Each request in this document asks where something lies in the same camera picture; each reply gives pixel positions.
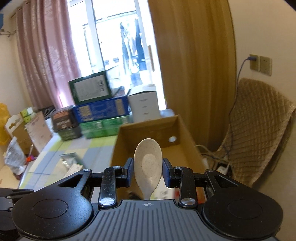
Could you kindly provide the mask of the brown curtain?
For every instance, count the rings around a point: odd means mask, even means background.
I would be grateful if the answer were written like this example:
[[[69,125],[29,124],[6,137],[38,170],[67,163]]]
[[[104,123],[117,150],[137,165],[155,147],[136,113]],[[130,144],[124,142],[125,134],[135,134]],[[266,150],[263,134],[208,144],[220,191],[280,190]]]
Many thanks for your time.
[[[197,144],[217,150],[234,102],[236,52],[227,1],[149,1],[166,104]]]

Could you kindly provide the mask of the brown white hanger box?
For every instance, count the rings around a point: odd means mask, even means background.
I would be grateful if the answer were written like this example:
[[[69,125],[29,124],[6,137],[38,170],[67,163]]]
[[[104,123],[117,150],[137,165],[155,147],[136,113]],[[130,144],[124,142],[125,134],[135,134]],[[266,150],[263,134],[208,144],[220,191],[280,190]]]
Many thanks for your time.
[[[39,155],[35,146],[33,146],[32,152],[30,152],[33,142],[26,130],[25,122],[20,113],[15,114],[8,119],[5,124],[5,129],[11,138],[16,137],[20,148],[26,156],[28,156],[29,153],[35,157]]]

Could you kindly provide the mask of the checked tablecloth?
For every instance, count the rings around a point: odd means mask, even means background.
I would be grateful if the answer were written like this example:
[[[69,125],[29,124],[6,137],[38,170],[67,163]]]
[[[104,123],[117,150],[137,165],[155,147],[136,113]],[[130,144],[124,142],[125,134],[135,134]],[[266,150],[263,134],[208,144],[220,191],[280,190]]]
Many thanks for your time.
[[[55,134],[36,160],[29,162],[18,187],[38,191],[63,179],[74,163],[94,173],[103,172],[110,166],[116,139],[80,137],[63,141]]]

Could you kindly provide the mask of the green wrapped carton pack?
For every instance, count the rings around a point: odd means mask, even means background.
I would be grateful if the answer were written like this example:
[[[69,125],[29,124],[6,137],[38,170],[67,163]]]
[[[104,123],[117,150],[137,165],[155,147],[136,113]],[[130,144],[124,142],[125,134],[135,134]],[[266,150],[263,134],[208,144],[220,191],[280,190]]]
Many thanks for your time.
[[[122,125],[132,123],[131,115],[109,118],[105,120],[80,123],[81,133],[86,138],[100,138],[118,135]]]

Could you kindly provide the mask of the quilted beige chair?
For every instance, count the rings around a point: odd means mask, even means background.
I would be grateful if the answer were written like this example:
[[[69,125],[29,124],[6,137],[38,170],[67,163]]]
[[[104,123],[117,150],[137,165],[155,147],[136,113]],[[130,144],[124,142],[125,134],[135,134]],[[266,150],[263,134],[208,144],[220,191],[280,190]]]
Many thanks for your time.
[[[273,159],[295,112],[295,104],[273,86],[242,78],[221,144],[230,151],[233,179],[251,187]]]

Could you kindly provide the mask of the pink curtain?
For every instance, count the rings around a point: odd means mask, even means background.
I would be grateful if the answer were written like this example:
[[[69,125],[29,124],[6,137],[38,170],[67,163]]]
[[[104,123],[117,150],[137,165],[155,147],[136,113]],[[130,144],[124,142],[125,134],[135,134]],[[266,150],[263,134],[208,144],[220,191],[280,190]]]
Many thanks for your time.
[[[16,10],[18,55],[32,104],[74,104],[69,81],[81,77],[67,1],[25,1]]]

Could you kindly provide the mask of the beige plastic spoon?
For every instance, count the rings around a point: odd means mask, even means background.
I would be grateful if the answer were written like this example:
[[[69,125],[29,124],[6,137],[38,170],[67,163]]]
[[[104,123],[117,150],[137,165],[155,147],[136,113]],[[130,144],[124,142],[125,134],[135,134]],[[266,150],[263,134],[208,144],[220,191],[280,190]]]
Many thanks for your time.
[[[163,155],[157,141],[142,140],[134,153],[134,176],[144,199],[149,200],[162,176]]]

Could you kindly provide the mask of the green tissue packs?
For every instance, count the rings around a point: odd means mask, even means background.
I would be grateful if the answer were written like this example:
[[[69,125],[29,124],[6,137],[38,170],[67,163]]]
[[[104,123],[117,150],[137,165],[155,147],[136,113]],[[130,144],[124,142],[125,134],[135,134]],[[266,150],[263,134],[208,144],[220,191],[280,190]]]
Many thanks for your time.
[[[22,116],[23,121],[25,123],[29,123],[34,118],[34,116],[36,115],[37,112],[38,112],[38,110],[35,107],[31,106],[31,107],[23,109],[20,112],[20,115]]]

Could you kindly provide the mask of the wall power socket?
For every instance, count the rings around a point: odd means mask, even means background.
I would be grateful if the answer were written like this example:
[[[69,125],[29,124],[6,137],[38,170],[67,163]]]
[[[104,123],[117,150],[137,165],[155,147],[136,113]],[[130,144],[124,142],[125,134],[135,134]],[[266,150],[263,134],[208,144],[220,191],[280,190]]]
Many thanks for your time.
[[[248,59],[250,61],[250,69],[258,72],[259,71],[259,56],[254,55],[254,54],[250,54]]]

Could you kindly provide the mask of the dark green top carton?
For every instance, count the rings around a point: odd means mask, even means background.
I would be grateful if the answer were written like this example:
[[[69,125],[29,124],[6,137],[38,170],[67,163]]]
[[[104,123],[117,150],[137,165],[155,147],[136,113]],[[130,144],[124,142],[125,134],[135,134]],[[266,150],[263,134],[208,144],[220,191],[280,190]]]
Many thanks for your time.
[[[105,100],[113,97],[107,71],[93,73],[68,82],[76,105]]]

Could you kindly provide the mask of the silver green tea bag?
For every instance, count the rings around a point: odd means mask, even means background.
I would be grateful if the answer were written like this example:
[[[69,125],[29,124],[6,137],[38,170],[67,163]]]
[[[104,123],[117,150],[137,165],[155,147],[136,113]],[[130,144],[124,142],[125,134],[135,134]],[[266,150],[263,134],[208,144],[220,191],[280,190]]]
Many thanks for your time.
[[[76,153],[61,154],[60,161],[67,169],[73,164],[83,165],[82,159]]]

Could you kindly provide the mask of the yellow plastic bag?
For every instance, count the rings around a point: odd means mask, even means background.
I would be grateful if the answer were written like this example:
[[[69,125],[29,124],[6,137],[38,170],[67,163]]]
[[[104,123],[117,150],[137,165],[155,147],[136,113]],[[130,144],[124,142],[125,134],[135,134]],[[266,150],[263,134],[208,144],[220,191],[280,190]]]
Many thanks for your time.
[[[4,146],[10,140],[10,135],[6,131],[6,127],[5,127],[10,117],[11,115],[7,105],[5,105],[4,103],[0,103],[0,145],[1,146]]]

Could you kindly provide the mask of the black Honglu food container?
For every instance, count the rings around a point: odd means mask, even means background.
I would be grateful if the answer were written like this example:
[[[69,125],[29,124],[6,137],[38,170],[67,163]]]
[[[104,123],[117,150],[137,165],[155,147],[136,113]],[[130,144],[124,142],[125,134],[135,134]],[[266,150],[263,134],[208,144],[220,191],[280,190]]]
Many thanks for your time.
[[[51,114],[53,131],[56,132],[63,141],[69,141],[82,137],[79,123],[74,115],[74,106],[55,110]]]

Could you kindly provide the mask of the slim white green medicine box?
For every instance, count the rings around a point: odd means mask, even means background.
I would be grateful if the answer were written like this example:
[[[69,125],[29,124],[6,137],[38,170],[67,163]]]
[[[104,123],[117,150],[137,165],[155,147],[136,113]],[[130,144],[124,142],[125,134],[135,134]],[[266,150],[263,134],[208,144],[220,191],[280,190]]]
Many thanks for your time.
[[[66,174],[64,175],[64,178],[76,173],[76,172],[79,172],[83,169],[83,166],[80,165],[80,164],[73,164],[69,170],[66,172]]]

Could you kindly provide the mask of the white tall box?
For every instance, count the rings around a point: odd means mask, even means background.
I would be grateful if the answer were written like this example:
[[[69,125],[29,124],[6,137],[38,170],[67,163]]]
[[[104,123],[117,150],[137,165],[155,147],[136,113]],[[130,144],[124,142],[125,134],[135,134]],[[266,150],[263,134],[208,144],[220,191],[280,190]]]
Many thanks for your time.
[[[138,85],[131,88],[127,98],[134,123],[155,120],[161,117],[154,84]]]

